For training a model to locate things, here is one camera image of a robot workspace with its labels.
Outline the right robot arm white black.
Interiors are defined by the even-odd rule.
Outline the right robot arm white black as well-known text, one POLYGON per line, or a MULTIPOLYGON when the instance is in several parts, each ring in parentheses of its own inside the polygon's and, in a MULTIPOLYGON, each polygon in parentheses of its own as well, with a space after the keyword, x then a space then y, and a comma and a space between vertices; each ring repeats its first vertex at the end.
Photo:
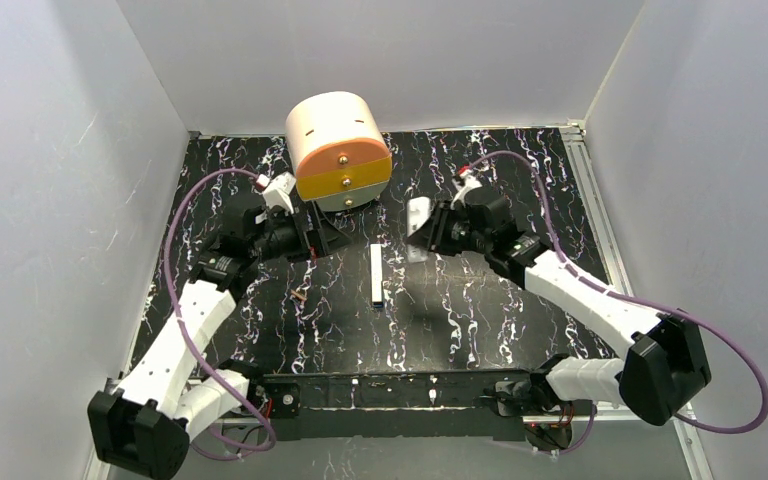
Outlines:
POLYGON ((492 396, 499 415, 573 401, 609 402, 661 426, 710 383, 698 326, 617 299, 587 273, 571 274, 548 241, 489 188, 458 201, 413 198, 407 227, 410 261, 430 253, 478 253, 497 275, 561 308, 615 353, 611 359, 553 357, 531 371, 528 380, 497 387, 492 396))

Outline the white remote control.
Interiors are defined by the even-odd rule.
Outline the white remote control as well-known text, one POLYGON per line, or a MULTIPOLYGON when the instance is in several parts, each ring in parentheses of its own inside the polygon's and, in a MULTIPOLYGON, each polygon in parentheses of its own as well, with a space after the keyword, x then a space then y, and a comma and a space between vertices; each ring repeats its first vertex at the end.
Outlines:
POLYGON ((407 204, 406 260, 408 263, 424 262, 428 250, 415 236, 431 215, 432 203, 427 196, 415 197, 407 204))

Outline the white remote battery cover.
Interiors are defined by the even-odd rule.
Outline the white remote battery cover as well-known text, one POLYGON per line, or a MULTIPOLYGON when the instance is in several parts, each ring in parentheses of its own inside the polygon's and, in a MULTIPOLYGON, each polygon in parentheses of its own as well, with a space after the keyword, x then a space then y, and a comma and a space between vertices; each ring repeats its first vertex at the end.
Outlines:
POLYGON ((382 308, 385 303, 383 290, 383 255, 382 245, 373 243, 369 246, 370 251, 370 281, 371 294, 370 300, 374 308, 382 308))

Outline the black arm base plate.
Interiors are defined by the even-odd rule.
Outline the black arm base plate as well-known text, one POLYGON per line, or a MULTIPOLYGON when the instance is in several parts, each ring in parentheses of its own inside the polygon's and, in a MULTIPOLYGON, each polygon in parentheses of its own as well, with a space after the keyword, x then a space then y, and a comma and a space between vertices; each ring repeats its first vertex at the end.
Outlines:
POLYGON ((489 437, 523 441, 544 426, 567 444, 588 401, 551 406, 528 394, 520 369, 393 373, 265 374, 249 400, 280 441, 355 437, 489 437))

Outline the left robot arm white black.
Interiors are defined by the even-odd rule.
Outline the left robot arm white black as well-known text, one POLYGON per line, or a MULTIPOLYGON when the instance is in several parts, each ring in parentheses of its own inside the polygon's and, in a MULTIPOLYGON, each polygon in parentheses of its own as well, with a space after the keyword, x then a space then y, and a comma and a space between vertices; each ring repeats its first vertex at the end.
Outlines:
POLYGON ((113 391, 90 400, 97 457, 150 479, 171 479, 193 438, 224 414, 243 407, 262 420, 241 363, 209 367, 207 379, 187 390, 190 375, 204 365, 205 347, 257 279, 259 264, 314 260, 350 243, 312 203, 225 211, 183 289, 168 288, 178 304, 149 350, 113 391))

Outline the small brown battery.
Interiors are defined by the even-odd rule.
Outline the small brown battery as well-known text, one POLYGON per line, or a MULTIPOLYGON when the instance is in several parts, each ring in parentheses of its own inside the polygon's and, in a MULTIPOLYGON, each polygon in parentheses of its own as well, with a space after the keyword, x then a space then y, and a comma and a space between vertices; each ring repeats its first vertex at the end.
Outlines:
POLYGON ((308 300, 308 296, 304 292, 293 289, 290 291, 290 293, 299 302, 306 302, 308 300))

